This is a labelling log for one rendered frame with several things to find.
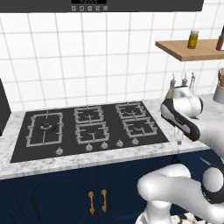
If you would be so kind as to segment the wooden utensils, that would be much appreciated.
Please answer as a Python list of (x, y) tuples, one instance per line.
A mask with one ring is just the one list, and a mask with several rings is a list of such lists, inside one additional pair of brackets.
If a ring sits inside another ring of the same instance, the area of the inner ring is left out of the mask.
[(219, 69), (218, 80), (219, 85), (224, 88), (224, 67)]

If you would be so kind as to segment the olive green oil bottle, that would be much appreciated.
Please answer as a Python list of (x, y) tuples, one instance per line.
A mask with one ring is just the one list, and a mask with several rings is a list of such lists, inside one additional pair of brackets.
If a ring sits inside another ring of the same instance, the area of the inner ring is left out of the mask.
[(172, 79), (170, 81), (170, 87), (168, 89), (168, 92), (165, 96), (165, 99), (171, 99), (172, 96), (173, 96), (173, 90), (175, 88), (175, 84), (176, 84), (176, 80), (175, 80), (175, 76), (174, 76), (174, 73), (172, 74)]

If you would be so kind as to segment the white utensil pot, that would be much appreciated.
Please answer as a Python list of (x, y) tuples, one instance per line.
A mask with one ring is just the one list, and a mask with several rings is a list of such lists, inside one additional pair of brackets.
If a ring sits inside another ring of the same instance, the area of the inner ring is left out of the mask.
[(224, 87), (217, 85), (213, 95), (213, 100), (220, 104), (224, 104)]

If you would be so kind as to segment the yellow spice jar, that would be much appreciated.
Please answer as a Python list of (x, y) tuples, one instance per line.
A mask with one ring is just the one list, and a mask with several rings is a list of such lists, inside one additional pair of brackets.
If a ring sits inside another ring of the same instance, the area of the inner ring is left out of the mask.
[(191, 30), (191, 33), (189, 35), (187, 48), (188, 49), (195, 49), (198, 41), (199, 32), (196, 30)]

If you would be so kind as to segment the dark range hood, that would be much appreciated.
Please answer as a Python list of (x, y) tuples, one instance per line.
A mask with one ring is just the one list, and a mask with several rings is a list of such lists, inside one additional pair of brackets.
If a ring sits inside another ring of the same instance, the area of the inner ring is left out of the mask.
[(0, 0), (0, 13), (31, 12), (188, 12), (204, 0)]

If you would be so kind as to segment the wooden wall shelf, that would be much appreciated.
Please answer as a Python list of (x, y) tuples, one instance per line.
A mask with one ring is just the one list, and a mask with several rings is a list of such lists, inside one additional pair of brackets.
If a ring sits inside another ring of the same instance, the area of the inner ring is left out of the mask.
[(224, 51), (217, 51), (217, 39), (200, 39), (195, 49), (187, 48), (187, 40), (157, 41), (155, 45), (179, 61), (224, 60)]

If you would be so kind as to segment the dark blue cupboard door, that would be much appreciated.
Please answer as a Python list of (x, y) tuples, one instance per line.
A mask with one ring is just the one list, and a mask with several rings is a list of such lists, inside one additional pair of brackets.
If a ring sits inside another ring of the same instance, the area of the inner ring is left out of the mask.
[[(164, 156), (98, 166), (99, 224), (135, 224), (146, 207), (137, 192), (137, 181), (171, 163), (172, 156)], [(106, 213), (102, 211), (102, 189), (107, 190)]]
[(201, 181), (204, 171), (210, 165), (222, 165), (221, 159), (210, 150), (199, 150), (181, 153), (176, 156), (177, 162), (185, 165), (194, 180)]
[(3, 180), (0, 180), (0, 224), (13, 224), (8, 214), (8, 190)]
[(57, 171), (10, 180), (28, 224), (97, 224), (96, 169)]

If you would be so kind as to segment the black appliance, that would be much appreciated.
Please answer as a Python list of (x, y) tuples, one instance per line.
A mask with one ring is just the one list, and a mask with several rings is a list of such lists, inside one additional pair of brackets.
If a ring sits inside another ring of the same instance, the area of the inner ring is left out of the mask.
[(4, 91), (4, 85), (0, 79), (0, 137), (4, 133), (4, 128), (11, 115), (11, 108), (8, 103), (6, 93)]

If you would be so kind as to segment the clear glass vessel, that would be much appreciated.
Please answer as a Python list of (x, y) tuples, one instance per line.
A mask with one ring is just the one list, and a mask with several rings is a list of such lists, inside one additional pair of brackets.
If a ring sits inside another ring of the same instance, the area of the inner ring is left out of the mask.
[(178, 145), (182, 144), (184, 133), (178, 127), (174, 127), (174, 139)]

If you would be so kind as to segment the black gas hob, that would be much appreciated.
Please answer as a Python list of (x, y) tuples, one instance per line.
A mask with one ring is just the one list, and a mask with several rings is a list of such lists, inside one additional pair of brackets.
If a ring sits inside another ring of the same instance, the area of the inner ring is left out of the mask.
[[(136, 138), (138, 145), (131, 140)], [(123, 147), (116, 146), (118, 140)], [(27, 112), (13, 163), (166, 143), (163, 131), (141, 101)], [(102, 149), (102, 143), (108, 144)], [(92, 151), (86, 151), (88, 144)], [(57, 155), (58, 148), (63, 150)]]

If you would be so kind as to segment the dark red bottle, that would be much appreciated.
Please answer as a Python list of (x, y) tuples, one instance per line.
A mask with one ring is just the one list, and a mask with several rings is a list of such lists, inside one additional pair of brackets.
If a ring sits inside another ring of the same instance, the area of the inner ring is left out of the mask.
[(221, 51), (223, 44), (224, 44), (224, 25), (223, 25), (221, 34), (220, 34), (220, 36), (218, 38), (218, 41), (217, 41), (216, 50), (217, 51)]

